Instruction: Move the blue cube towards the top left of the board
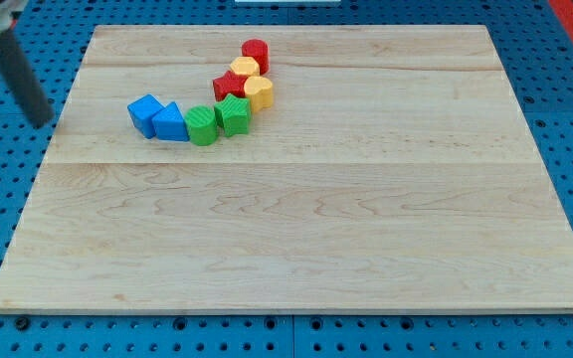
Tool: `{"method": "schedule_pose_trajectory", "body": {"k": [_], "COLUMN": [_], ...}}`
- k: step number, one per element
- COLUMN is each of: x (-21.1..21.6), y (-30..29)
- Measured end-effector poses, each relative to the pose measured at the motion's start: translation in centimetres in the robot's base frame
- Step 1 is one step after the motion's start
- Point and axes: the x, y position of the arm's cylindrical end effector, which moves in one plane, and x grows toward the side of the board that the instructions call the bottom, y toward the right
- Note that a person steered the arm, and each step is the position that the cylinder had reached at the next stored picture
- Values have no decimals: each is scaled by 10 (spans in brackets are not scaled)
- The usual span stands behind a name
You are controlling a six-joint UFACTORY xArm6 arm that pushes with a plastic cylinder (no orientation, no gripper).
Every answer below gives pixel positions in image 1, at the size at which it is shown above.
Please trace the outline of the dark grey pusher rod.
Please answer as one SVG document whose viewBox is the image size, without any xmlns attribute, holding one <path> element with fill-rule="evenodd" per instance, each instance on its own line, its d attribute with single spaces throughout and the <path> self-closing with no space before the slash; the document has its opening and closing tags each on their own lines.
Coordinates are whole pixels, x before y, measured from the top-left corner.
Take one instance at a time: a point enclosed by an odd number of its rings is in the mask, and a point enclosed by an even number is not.
<svg viewBox="0 0 573 358">
<path fill-rule="evenodd" d="M 41 128 L 54 118 L 52 105 L 12 30 L 0 32 L 0 75 L 32 127 Z"/>
</svg>

